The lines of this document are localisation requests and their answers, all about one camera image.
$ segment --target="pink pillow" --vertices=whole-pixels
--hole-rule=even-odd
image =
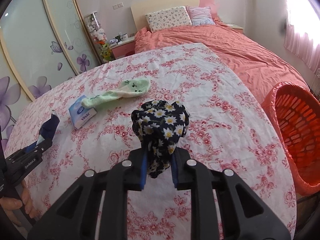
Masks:
[[[207,6],[211,8],[212,19],[218,18],[218,8],[214,0],[199,0],[199,7]]]
[[[211,17],[210,7],[190,7],[186,6],[188,14],[190,16],[192,25],[214,25],[214,21]]]

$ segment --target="navy blue fabric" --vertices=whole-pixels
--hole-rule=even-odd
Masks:
[[[141,145],[148,145],[148,175],[156,178],[169,168],[177,142],[186,135],[189,115],[179,101],[170,105],[154,100],[133,111],[131,119]]]

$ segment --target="orange laundry basket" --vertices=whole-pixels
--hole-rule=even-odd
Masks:
[[[320,190],[320,104],[304,88],[281,82],[268,93],[262,108],[275,128],[289,162],[295,190]]]

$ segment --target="finger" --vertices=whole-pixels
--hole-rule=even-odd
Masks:
[[[35,210],[34,207],[32,207],[32,209],[29,213],[29,216],[30,216],[30,218],[34,218],[36,215],[37,215],[37,211]]]
[[[3,197],[0,199],[0,205],[7,210],[16,210],[22,207],[22,202],[15,198]]]
[[[21,181],[21,185],[22,185],[23,187],[27,187],[26,181],[25,181],[25,180],[22,180],[22,181]]]
[[[28,201],[28,199],[30,198],[30,194],[29,191],[26,187],[23,188],[22,194],[21,194],[21,199],[23,204],[25,205]]]
[[[32,199],[29,198],[24,209],[26,210],[26,214],[29,214],[32,209]]]
[[[17,219],[17,217],[14,215],[14,213],[11,210],[4,209],[4,212],[7,214],[8,218],[12,223],[21,227],[21,222]]]

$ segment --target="metal bolt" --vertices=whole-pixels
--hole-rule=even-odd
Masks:
[[[227,176],[229,176],[229,177],[231,177],[231,176],[233,176],[233,174],[235,174],[235,173],[234,173],[234,171],[231,170],[231,169],[226,169],[226,170],[224,171],[224,174],[227,175]]]
[[[187,160],[187,165],[196,166],[197,165],[197,161],[194,160],[194,159],[189,159],[189,160]]]
[[[125,160],[122,162],[122,166],[124,167],[130,167],[132,165],[132,162],[129,160]]]
[[[84,175],[88,178],[92,177],[94,175],[94,170],[87,170]]]

